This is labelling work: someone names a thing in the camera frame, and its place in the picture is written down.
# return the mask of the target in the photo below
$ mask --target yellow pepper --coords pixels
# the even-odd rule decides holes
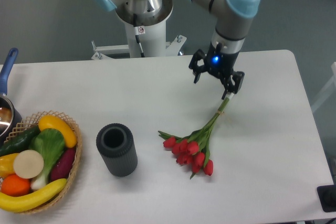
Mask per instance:
[[[18,153],[13,153],[0,157],[0,177],[5,178],[15,173],[13,162],[17,155]]]
[[[67,148],[73,148],[77,144],[77,138],[70,126],[54,115],[44,115],[38,122],[40,131],[45,129],[56,129],[60,131],[64,137],[65,146]]]

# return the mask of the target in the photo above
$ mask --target blue indicator light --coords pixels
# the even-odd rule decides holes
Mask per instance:
[[[218,56],[215,56],[214,58],[212,58],[213,64],[217,64],[218,61],[219,61],[219,57]]]

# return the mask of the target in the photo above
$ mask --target green vegetable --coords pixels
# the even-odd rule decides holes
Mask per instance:
[[[0,148],[0,157],[12,153],[19,153],[28,149],[33,137],[37,136],[39,133],[40,130],[37,125],[26,129],[10,141],[4,143],[4,145]]]
[[[64,147],[64,137],[55,129],[45,129],[32,140],[29,149],[37,151],[44,160],[42,172],[31,182],[32,190],[39,190],[48,184],[49,173],[62,155]]]

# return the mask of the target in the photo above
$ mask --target floor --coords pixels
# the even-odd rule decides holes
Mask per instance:
[[[173,0],[167,40],[188,38],[183,50],[207,50],[216,20],[187,0]],[[17,63],[89,60],[96,46],[126,44],[123,25],[92,0],[0,0],[0,62],[9,48]],[[336,61],[336,0],[262,0],[242,51],[288,49],[311,102]],[[336,156],[336,93],[314,114],[326,156]]]

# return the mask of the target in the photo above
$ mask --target cucumber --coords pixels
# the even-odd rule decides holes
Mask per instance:
[[[40,133],[37,125],[26,129],[19,135],[4,143],[0,148],[0,157],[12,153],[19,153],[28,149],[31,140]]]

